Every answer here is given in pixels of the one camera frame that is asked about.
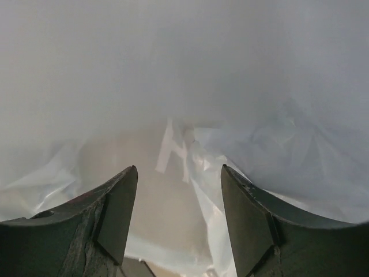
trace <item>white plastic bag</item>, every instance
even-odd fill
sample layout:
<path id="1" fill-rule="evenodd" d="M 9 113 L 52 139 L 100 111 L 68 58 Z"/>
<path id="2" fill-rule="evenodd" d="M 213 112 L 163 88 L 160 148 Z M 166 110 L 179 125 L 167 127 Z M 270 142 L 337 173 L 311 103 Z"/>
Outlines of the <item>white plastic bag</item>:
<path id="1" fill-rule="evenodd" d="M 194 141 L 187 157 L 191 183 L 207 225 L 208 244 L 214 275 L 236 277 L 221 192 L 220 173 L 224 164 L 232 165 L 224 155 L 208 152 Z"/>
<path id="2" fill-rule="evenodd" d="M 162 241 L 133 221 L 149 239 L 127 250 L 154 258 L 135 252 L 152 242 L 162 266 L 191 276 L 221 260 L 223 272 L 227 259 L 213 256 L 211 235 L 199 238 L 212 204 L 180 186 L 183 159 L 163 174 L 175 181 L 155 171 L 166 125 L 153 122 L 172 116 L 219 128 L 199 141 L 256 185 L 317 214 L 368 220 L 368 8 L 359 0 L 3 1 L 0 215 L 30 216 L 141 164 L 158 187 L 145 183 L 147 201 L 177 185 L 149 203 L 185 215 L 189 229 L 179 234 L 195 243 Z M 119 158 L 124 140 L 129 152 Z M 189 180 L 201 188 L 197 174 Z"/>

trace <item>plastic bag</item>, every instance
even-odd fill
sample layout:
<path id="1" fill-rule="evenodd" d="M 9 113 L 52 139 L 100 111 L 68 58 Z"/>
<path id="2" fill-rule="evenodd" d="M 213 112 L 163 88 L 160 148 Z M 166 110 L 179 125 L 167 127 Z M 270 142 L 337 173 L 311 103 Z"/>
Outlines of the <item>plastic bag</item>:
<path id="1" fill-rule="evenodd" d="M 170 116 L 218 128 L 199 141 L 256 185 L 316 214 L 368 220 L 368 8 L 358 0 L 0 3 L 0 214 L 32 215 L 132 163 L 149 165 L 147 179 L 159 174 L 160 146 L 153 154 L 148 145 L 159 143 L 154 122 Z M 132 148 L 118 158 L 120 137 L 130 147 L 147 140 L 153 156 Z M 175 181 L 157 177 L 158 187 L 185 190 L 182 161 L 169 162 L 164 175 Z M 189 180 L 200 184 L 196 174 Z M 146 185 L 146 199 L 163 196 L 164 186 L 160 194 Z M 141 231 L 165 247 L 136 246 L 183 274 L 217 267 L 202 218 L 210 206 L 190 185 L 170 196 L 163 205 L 186 210 L 191 231 L 181 235 L 196 243 L 170 238 L 166 252 L 158 233 Z"/>
<path id="2" fill-rule="evenodd" d="M 197 141 L 191 144 L 187 162 L 191 183 L 207 225 L 213 261 L 214 275 L 206 277 L 236 277 L 220 182 L 222 166 L 233 164 L 224 155 L 206 151 Z"/>

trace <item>tan surface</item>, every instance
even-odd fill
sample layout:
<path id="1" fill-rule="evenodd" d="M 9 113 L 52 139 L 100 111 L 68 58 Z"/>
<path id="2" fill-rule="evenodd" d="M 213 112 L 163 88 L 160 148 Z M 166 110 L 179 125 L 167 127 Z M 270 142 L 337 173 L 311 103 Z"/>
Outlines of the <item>tan surface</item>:
<path id="1" fill-rule="evenodd" d="M 148 263 L 148 265 L 150 266 L 152 272 L 154 272 L 156 277 L 179 277 L 178 274 L 166 271 L 152 263 Z"/>

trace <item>translucent plastic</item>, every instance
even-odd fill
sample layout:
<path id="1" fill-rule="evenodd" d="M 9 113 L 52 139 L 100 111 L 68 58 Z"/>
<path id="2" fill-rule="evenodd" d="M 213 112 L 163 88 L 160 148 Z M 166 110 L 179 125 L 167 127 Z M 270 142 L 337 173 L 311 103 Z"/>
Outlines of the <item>translucent plastic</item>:
<path id="1" fill-rule="evenodd" d="M 127 252 L 187 276 L 225 272 L 197 188 L 210 182 L 184 166 L 180 138 L 174 162 L 160 152 L 167 124 L 156 122 L 173 117 L 212 127 L 197 140 L 257 186 L 369 220 L 368 10 L 360 0 L 2 1 L 0 219 L 136 164 L 142 209 Z M 205 194 L 219 208 L 217 193 Z"/>
<path id="2" fill-rule="evenodd" d="M 236 277 L 220 182 L 222 166 L 233 164 L 224 155 L 206 151 L 197 141 L 191 144 L 187 162 L 191 183 L 207 225 L 208 245 L 213 261 L 214 275 L 208 271 L 205 277 Z"/>

